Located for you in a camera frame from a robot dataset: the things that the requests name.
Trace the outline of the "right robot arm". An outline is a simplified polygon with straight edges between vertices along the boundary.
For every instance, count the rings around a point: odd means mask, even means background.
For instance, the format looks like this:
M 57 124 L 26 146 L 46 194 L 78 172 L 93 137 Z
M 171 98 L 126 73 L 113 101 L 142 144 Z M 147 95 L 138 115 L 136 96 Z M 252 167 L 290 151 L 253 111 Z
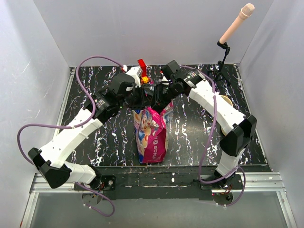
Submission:
M 256 129 L 257 119 L 229 105 L 216 91 L 214 81 L 198 69 L 180 66 L 175 60 L 161 68 L 165 80 L 153 92 L 151 108 L 158 113 L 181 94 L 201 105 L 213 117 L 213 125 L 219 124 L 225 133 L 220 141 L 222 155 L 214 172 L 214 180 L 199 181 L 202 184 L 215 183 L 225 189 L 232 183 L 232 176 L 238 169 L 238 161 Z

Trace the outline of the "pink blue pet food bag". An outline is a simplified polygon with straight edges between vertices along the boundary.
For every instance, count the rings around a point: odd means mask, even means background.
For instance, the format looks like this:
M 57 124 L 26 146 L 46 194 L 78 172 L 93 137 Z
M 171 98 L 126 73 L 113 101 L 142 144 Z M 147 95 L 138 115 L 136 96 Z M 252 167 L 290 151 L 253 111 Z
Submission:
M 160 113 L 147 107 L 133 111 L 139 163 L 162 162 L 169 144 L 168 128 L 173 119 L 173 102 Z

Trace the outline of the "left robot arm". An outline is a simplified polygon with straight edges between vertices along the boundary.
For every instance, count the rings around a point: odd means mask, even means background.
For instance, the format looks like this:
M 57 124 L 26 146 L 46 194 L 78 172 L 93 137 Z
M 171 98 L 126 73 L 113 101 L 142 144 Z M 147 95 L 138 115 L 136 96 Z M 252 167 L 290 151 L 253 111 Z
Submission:
M 96 190 L 101 184 L 101 174 L 91 165 L 67 162 L 72 151 L 95 130 L 118 114 L 123 106 L 142 110 L 148 105 L 141 87 L 141 72 L 135 68 L 113 77 L 109 87 L 92 95 L 69 124 L 71 129 L 62 130 L 40 149 L 32 148 L 28 155 L 37 170 L 53 189 L 67 182 L 81 182 L 89 189 Z

